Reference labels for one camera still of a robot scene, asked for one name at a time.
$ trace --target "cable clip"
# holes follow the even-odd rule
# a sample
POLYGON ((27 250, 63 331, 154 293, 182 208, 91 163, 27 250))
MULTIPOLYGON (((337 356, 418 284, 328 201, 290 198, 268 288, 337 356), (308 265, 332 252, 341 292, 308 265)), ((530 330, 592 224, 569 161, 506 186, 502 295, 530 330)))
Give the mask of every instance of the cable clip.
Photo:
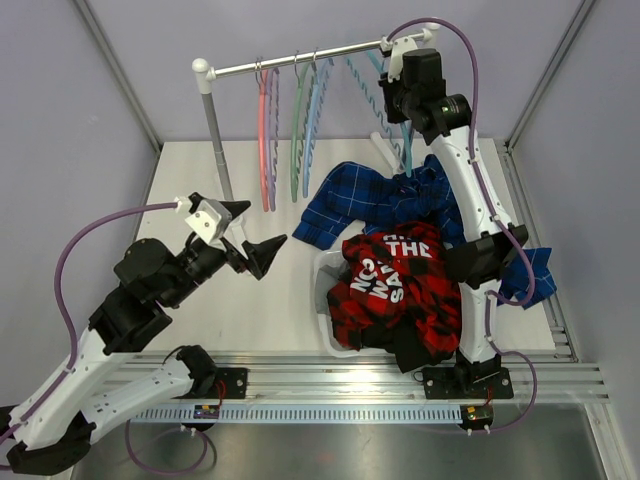
POLYGON ((387 37, 382 37, 382 40, 380 40, 380 50, 388 52, 391 48, 393 48, 393 43, 387 40, 387 37))

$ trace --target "black and red checkered shirt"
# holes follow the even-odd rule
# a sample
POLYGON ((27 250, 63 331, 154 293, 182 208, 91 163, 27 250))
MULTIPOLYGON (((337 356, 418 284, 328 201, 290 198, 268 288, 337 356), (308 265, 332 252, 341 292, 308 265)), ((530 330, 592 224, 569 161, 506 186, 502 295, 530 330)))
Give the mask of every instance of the black and red checkered shirt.
POLYGON ((367 329, 377 337, 388 330, 392 338, 396 328, 406 331, 410 324, 428 351, 426 363, 450 358, 460 342, 462 315, 458 284, 445 274, 444 251, 439 230, 421 222, 345 240, 342 254, 351 272, 327 294, 338 342, 359 350, 367 329))

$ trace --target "metal floor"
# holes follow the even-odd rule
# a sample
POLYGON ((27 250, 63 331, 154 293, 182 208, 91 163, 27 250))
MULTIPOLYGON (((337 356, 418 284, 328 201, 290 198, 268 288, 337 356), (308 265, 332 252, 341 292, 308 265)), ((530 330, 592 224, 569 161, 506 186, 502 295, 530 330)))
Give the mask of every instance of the metal floor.
MULTIPOLYGON (((497 422, 518 415, 497 406, 497 422)), ((134 449, 168 425, 132 425, 134 449)), ((442 435, 457 427, 412 425, 235 425, 220 424, 208 434, 218 462, 207 457, 185 478, 217 480, 413 480, 605 478, 587 418, 580 406, 536 406, 524 424, 494 436, 442 435)), ((158 478, 127 457, 123 428, 94 446, 73 479, 158 478)), ((181 469, 201 452, 186 434, 148 445, 141 460, 157 468, 181 469)))

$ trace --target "white wall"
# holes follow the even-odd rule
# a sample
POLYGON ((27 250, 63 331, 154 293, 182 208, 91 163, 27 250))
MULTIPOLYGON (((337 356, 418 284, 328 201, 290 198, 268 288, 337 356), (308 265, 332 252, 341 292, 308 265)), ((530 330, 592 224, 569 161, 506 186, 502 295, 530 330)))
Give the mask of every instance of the white wall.
MULTIPOLYGON (((0 405, 9 405, 69 351, 53 295, 62 248, 93 219, 139 205, 155 162, 71 2, 3 0, 0 65, 0 405)), ((63 290, 78 327, 115 286, 133 225, 105 227, 72 254, 63 290)))
MULTIPOLYGON (((196 57, 222 68, 370 41, 426 15, 456 23, 474 43, 480 63, 479 130, 505 138, 513 128, 579 0, 91 0, 154 127, 165 141, 205 139, 207 126, 191 73, 196 57)), ((452 33, 439 42, 451 93, 471 93, 466 50, 452 33)), ((356 57, 371 89, 377 74, 356 57)), ((284 137, 296 78, 282 76, 284 137)), ((214 86, 222 135, 257 136, 258 87, 251 74, 214 86)), ((378 128, 368 104, 338 59, 320 135, 354 137, 378 128)))
POLYGON ((640 471, 640 33, 637 0, 600 2, 516 160, 586 360, 604 372, 640 471))

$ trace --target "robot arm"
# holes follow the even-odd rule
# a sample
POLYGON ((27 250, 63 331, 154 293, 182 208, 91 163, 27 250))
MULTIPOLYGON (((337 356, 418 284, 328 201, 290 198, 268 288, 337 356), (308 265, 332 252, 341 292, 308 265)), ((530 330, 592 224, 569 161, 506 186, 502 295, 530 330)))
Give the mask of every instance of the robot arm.
POLYGON ((122 363, 171 323, 163 307, 177 308, 225 264, 261 279, 286 241, 286 235, 260 244, 245 240, 241 253, 224 234, 250 202, 218 202, 197 193, 176 202, 176 211, 193 230, 184 249, 174 256, 157 239, 131 245, 114 268, 120 285, 91 315, 73 369, 28 420, 21 418, 65 370, 68 358, 27 401, 3 409, 2 432, 18 427, 13 432, 17 444, 7 454, 15 473, 62 472, 136 413, 188 393, 205 396, 212 389, 217 367, 196 345, 181 348, 175 359, 145 378, 94 395, 122 363))
MULTIPOLYGON (((457 367, 462 372, 458 378, 468 387, 500 371, 500 357, 486 337, 485 306, 487 292, 498 291, 502 272, 517 252, 496 221, 506 225, 520 245, 527 241, 528 233, 525 226, 514 226, 502 207, 480 151, 476 148, 473 159, 469 155, 471 108, 464 96, 447 96, 440 54, 432 48, 403 52, 400 74, 385 74, 379 84, 387 120, 412 121, 438 157, 460 208, 467 243, 448 250, 446 263, 449 276, 460 283, 462 337, 457 367), (476 167, 484 185, 480 184, 476 167), (485 201, 482 187, 488 191, 495 215, 485 201)), ((489 298, 490 331, 495 332, 496 299, 489 298)))

